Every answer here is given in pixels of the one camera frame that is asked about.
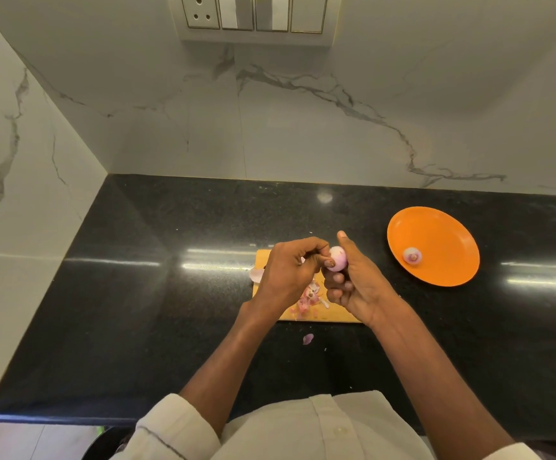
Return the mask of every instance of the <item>wall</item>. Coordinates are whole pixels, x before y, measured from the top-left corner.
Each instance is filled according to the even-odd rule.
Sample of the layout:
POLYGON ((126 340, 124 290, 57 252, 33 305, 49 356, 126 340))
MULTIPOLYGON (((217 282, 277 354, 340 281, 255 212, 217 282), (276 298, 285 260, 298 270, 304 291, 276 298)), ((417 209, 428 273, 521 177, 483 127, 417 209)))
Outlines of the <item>wall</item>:
POLYGON ((105 175, 0 34, 0 378, 105 175))
POLYGON ((0 0, 112 172, 556 194, 556 0, 343 0, 331 49, 180 42, 166 0, 0 0))

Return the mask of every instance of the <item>hand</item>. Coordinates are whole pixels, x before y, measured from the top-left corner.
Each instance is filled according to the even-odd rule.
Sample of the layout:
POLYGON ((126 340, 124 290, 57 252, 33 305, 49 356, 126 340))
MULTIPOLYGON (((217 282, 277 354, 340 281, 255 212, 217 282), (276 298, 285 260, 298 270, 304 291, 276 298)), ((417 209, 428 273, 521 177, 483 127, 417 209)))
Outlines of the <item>hand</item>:
POLYGON ((297 303, 323 265, 335 265, 326 240, 308 237, 277 243, 269 254, 259 290, 243 308, 274 324, 286 309, 297 303))
POLYGON ((359 251, 344 231, 337 233, 337 240, 346 252, 349 264, 339 273, 323 269, 327 298, 371 327, 382 314, 382 307, 399 296, 378 266, 359 251))

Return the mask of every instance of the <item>person's left hand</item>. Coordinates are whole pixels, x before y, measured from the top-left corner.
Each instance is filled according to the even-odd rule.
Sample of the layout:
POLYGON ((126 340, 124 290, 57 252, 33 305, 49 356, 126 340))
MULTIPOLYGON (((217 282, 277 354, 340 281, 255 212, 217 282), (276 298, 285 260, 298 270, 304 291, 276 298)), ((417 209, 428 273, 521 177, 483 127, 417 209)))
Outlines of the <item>person's left hand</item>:
POLYGON ((334 265, 326 240, 308 237, 277 243, 269 254, 259 289, 252 300, 243 305, 243 311, 274 324, 299 300, 322 266, 334 265))

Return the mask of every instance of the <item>yellow cutting board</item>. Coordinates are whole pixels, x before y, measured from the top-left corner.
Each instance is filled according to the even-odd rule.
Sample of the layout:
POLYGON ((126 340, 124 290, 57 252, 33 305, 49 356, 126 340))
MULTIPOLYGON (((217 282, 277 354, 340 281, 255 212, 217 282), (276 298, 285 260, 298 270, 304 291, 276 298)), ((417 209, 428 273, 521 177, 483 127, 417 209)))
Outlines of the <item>yellow cutting board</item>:
MULTIPOLYGON (((257 256, 255 258, 255 268, 265 268, 267 260, 269 259, 269 252, 271 250, 257 250, 257 256)), ((287 309, 280 319, 282 321, 321 321, 323 323, 360 323, 360 321, 351 315, 346 309, 335 303, 331 303, 327 300, 327 289, 325 289, 325 278, 322 273, 316 273, 314 276, 316 282, 319 283, 320 291, 319 297, 322 297, 324 301, 329 304, 329 308, 325 308, 323 302, 320 301, 315 303, 310 307, 305 315, 300 319, 297 319, 297 312, 292 312, 291 307, 287 309)), ((258 285, 254 284, 252 287, 252 295, 257 293, 258 285)))

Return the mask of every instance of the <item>shirt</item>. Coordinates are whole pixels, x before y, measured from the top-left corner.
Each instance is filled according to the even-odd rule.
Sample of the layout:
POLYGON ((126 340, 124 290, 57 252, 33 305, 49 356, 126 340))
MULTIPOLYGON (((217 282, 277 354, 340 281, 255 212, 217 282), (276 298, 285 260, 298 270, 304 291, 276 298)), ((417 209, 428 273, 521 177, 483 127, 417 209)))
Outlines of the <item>shirt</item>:
MULTIPOLYGON (((179 395, 140 419, 112 460, 433 460, 423 439, 378 391, 272 403, 225 426, 219 439, 179 395)), ((539 460, 517 443, 485 460, 539 460)))

